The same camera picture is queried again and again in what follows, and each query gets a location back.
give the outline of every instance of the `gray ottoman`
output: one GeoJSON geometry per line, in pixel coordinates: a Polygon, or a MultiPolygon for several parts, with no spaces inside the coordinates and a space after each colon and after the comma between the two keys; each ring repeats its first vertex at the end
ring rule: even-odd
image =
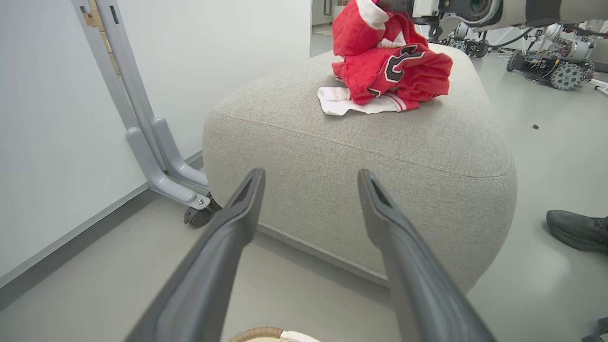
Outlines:
{"type": "Polygon", "coordinates": [[[357,171],[373,171],[464,291],[490,266],[513,218],[513,160],[469,57],[454,60],[448,96],[403,113],[323,114],[321,86],[340,86],[332,53],[224,99],[205,123],[203,163],[225,203],[253,167],[266,169],[260,231],[373,281],[357,171]]]}

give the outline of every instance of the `black number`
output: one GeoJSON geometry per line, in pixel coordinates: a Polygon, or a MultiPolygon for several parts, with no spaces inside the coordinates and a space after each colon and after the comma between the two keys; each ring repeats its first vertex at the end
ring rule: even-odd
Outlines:
{"type": "Polygon", "coordinates": [[[418,48],[417,44],[404,46],[399,51],[399,56],[391,56],[389,58],[388,63],[386,63],[386,69],[384,70],[384,75],[386,76],[386,80],[389,82],[397,83],[403,77],[403,71],[397,71],[395,68],[399,66],[399,64],[411,58],[421,58],[424,55],[424,51],[416,52],[418,48]]]}

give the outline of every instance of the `black caster wheel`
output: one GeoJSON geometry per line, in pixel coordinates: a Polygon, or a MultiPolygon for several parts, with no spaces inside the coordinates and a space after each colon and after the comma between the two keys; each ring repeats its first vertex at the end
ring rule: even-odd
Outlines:
{"type": "Polygon", "coordinates": [[[209,208],[196,210],[194,208],[188,208],[184,214],[184,223],[191,225],[194,228],[200,228],[211,221],[211,211],[209,208]]]}
{"type": "Polygon", "coordinates": [[[209,194],[209,199],[211,200],[211,203],[209,203],[209,208],[211,208],[211,210],[213,210],[214,212],[216,211],[220,211],[222,210],[222,206],[220,206],[214,199],[213,196],[211,196],[211,194],[209,194]]]}

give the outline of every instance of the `black shoe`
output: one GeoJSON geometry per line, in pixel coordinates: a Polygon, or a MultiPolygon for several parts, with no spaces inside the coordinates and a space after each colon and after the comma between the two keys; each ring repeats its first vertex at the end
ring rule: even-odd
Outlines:
{"type": "Polygon", "coordinates": [[[587,217],[563,210],[547,212],[551,235],[581,251],[608,254],[608,217],[587,217]]]}

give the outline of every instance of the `white cloth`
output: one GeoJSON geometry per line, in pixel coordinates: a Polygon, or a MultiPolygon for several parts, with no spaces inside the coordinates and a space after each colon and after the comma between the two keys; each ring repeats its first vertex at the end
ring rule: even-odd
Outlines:
{"type": "Polygon", "coordinates": [[[321,102],[323,112],[327,115],[342,116],[349,110],[356,110],[367,114],[407,110],[403,100],[392,93],[385,93],[379,97],[375,97],[363,106],[354,103],[350,99],[350,90],[348,88],[324,86],[319,88],[317,96],[321,102]]]}

